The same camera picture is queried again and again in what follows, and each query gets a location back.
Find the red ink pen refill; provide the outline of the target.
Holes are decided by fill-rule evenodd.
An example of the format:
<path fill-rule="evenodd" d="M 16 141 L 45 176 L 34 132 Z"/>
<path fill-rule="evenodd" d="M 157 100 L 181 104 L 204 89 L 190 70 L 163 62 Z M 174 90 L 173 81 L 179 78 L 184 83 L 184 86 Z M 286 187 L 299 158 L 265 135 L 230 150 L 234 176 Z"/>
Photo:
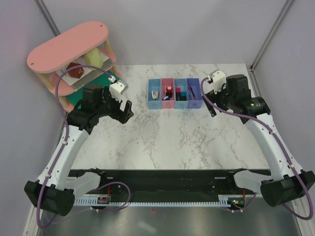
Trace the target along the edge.
<path fill-rule="evenodd" d="M 196 96 L 195 96 L 195 93 L 194 93 L 193 88 L 192 88 L 191 85 L 189 85 L 189 90 L 190 90 L 190 92 L 191 92 L 192 99 L 193 99 L 193 100 L 196 100 L 197 98 L 196 98 Z"/>

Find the blue highlighter black body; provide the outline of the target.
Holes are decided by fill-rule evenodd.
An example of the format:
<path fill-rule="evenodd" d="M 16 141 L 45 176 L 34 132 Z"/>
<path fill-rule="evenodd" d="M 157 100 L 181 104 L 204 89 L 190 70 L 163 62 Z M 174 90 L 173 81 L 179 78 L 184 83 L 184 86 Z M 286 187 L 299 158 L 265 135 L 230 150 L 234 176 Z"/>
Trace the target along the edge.
<path fill-rule="evenodd" d="M 186 101 L 187 100 L 187 93 L 185 91 L 181 92 L 181 101 Z"/>

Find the pink highlighter black body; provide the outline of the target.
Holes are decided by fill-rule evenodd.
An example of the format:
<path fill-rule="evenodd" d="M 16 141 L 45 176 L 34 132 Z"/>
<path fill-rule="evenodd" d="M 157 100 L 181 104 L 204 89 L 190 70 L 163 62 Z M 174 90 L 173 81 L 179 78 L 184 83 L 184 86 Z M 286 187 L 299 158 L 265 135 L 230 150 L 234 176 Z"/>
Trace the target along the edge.
<path fill-rule="evenodd" d="M 181 101 L 181 88 L 177 87 L 175 92 L 176 101 Z"/>

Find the white pink correction tape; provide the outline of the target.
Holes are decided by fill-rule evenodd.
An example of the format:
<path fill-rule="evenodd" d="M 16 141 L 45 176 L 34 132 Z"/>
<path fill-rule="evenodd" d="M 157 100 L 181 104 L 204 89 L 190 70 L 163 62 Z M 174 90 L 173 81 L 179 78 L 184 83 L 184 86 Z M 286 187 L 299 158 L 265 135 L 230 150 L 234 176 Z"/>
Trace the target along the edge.
<path fill-rule="evenodd" d="M 159 91 L 158 90 L 152 90 L 151 91 L 151 97 L 153 101 L 159 100 Z"/>

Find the red black round stamp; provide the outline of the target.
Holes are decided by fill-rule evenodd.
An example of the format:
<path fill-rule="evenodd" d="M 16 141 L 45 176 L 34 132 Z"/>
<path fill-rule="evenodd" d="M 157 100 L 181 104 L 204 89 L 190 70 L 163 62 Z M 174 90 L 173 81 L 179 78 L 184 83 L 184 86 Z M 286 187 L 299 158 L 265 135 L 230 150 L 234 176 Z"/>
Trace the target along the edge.
<path fill-rule="evenodd" d="M 173 87 L 172 86 L 167 86 L 166 87 L 165 95 L 168 96 L 169 98 L 172 98 L 172 96 L 173 96 Z"/>

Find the blue rectangular stamp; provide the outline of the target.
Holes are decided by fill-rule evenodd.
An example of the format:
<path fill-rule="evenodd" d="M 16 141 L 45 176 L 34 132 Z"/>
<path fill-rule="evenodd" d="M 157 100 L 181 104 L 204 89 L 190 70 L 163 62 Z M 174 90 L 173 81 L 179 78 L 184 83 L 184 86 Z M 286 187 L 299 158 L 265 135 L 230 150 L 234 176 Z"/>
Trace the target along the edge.
<path fill-rule="evenodd" d="M 170 97 L 169 97 L 169 96 L 166 96 L 166 97 L 164 97 L 162 100 L 163 100 L 163 101 L 168 101 L 168 100 L 170 100 Z"/>

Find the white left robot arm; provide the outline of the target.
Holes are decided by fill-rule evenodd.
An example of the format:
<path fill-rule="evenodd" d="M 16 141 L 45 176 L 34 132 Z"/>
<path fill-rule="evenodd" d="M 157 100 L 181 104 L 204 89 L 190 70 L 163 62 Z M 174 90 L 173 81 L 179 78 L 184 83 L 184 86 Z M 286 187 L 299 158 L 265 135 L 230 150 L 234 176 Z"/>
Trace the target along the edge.
<path fill-rule="evenodd" d="M 84 142 L 99 119 L 110 118 L 125 124 L 132 116 L 132 102 L 126 101 L 121 109 L 123 94 L 128 86 L 117 81 L 109 86 L 88 85 L 83 97 L 67 115 L 62 138 L 49 163 L 36 181 L 27 181 L 24 191 L 37 209 L 66 216 L 76 199 L 94 190 L 104 193 L 108 181 L 96 171 L 87 171 L 75 180 L 68 180 L 70 169 Z"/>

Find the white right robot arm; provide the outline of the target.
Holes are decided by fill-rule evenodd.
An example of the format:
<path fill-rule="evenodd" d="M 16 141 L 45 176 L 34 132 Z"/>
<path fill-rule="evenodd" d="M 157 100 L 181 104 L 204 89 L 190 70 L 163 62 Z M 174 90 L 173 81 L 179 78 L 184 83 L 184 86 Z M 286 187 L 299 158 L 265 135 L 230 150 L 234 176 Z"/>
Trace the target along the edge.
<path fill-rule="evenodd" d="M 201 81 L 202 98 L 212 117 L 216 112 L 238 117 L 258 143 L 270 170 L 270 175 L 239 169 L 225 181 L 230 193 L 242 188 L 261 194 L 272 206 L 306 197 L 313 211 L 309 189 L 315 182 L 313 171 L 304 168 L 291 155 L 274 124 L 271 111 L 262 97 L 252 97 L 248 79 L 243 74 L 226 76 L 221 71 Z"/>

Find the purple drawer bin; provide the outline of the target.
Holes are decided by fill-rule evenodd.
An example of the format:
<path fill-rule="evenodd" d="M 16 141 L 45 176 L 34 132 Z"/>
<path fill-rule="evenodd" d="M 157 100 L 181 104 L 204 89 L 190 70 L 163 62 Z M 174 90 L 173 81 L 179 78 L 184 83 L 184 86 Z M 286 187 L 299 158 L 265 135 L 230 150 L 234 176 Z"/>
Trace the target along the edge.
<path fill-rule="evenodd" d="M 203 103 L 200 81 L 198 78 L 187 78 L 188 109 L 199 109 Z"/>

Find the green white box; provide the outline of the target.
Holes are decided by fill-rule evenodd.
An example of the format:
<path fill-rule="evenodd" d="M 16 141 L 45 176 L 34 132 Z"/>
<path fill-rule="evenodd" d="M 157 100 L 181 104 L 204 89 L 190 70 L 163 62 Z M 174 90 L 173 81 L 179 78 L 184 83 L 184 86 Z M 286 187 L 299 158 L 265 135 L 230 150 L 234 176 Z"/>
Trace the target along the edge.
<path fill-rule="evenodd" d="M 69 101 L 69 105 L 66 107 L 66 109 L 62 107 L 65 111 L 71 112 L 73 110 L 72 106 L 74 107 L 76 105 L 76 103 L 79 100 L 82 99 L 82 97 L 83 97 L 83 89 L 87 85 L 101 85 L 102 87 L 105 87 L 105 86 L 111 85 L 111 82 L 108 80 L 108 75 L 101 74 L 96 79 L 94 79 L 93 81 L 89 82 L 88 84 L 86 84 L 85 86 L 83 86 L 82 88 L 77 90 L 76 92 L 65 96 L 66 99 Z"/>

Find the brown hexagonal block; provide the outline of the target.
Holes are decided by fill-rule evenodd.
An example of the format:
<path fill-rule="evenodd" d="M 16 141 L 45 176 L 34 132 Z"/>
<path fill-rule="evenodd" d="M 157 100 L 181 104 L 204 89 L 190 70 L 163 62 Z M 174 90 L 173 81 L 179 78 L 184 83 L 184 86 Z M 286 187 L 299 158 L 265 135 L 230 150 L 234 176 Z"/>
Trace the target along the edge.
<path fill-rule="evenodd" d="M 78 66 L 80 66 L 80 64 L 76 63 L 76 62 L 71 62 L 67 66 L 66 70 L 69 70 L 70 68 L 76 67 L 73 70 L 68 71 L 68 75 L 71 78 L 80 79 L 83 76 L 85 71 L 84 71 L 84 69 L 82 67 L 78 67 Z"/>

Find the pale yellow cylinder block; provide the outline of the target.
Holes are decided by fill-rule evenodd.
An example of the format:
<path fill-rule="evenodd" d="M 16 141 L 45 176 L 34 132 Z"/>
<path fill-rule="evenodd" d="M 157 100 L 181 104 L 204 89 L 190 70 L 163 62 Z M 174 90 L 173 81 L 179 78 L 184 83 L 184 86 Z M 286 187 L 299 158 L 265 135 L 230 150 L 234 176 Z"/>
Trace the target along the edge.
<path fill-rule="evenodd" d="M 93 48 L 92 50 L 84 54 L 84 59 L 87 65 L 95 66 L 101 68 L 103 66 L 102 57 L 98 48 Z"/>

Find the pink wooden shelf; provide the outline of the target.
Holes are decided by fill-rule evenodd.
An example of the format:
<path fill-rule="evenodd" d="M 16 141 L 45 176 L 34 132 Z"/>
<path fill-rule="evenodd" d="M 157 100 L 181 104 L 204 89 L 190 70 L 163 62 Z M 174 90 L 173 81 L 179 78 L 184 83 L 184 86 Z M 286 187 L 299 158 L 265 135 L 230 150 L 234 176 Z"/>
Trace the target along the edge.
<path fill-rule="evenodd" d="M 84 54 L 98 48 L 103 61 L 103 70 L 121 75 L 116 65 L 116 55 L 108 39 L 108 28 L 105 23 L 88 21 L 81 23 L 33 49 L 28 57 L 29 68 L 36 73 L 53 95 L 59 95 L 62 107 L 66 109 L 70 95 L 101 75 L 100 71 L 84 69 L 80 79 L 64 75 L 59 76 L 71 62 L 85 64 Z"/>

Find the aluminium frame rail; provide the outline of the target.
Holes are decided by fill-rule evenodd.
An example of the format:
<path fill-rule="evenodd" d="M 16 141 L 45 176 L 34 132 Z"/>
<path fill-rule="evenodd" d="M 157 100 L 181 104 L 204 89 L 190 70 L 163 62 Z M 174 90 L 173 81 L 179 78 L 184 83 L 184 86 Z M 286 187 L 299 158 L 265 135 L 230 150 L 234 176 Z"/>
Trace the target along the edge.
<path fill-rule="evenodd" d="M 247 66 L 253 92 L 257 96 L 262 96 L 262 80 L 258 78 L 258 70 L 260 68 L 259 65 L 266 57 L 267 51 L 270 50 L 273 39 L 275 39 L 277 32 L 279 31 L 282 23 L 284 22 L 287 14 L 289 13 L 293 5 L 293 0 L 287 0 L 284 3 L 261 48 L 259 49 L 253 63 Z M 251 121 L 248 127 L 250 128 L 250 131 L 252 132 L 254 137 L 258 138 L 259 147 L 266 157 L 272 177 L 275 180 L 281 180 L 284 178 L 285 175 L 293 176 L 294 173 L 290 169 L 290 160 L 286 159 L 286 154 L 289 154 L 289 151 L 287 150 L 286 145 L 282 144 L 283 139 L 278 133 L 278 130 L 273 120 L 274 112 L 275 109 L 272 108 L 271 114 L 258 116 L 258 118 L 262 122 L 270 125 L 270 128 L 272 131 L 274 131 L 274 133 L 269 132 L 268 130 L 263 130 L 265 126 L 263 124 L 258 124 L 256 121 Z"/>

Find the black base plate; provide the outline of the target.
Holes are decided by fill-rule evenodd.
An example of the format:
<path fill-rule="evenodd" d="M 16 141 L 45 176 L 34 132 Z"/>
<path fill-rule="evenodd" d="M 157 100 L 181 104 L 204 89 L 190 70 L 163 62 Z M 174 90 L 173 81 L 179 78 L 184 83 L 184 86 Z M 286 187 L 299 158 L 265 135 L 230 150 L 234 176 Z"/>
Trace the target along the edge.
<path fill-rule="evenodd" d="M 101 176 L 100 188 L 85 195 L 102 195 L 117 202 L 215 201 L 219 196 L 237 199 L 259 193 L 257 187 L 238 187 L 236 170 L 70 170 L 75 180 L 87 171 Z"/>

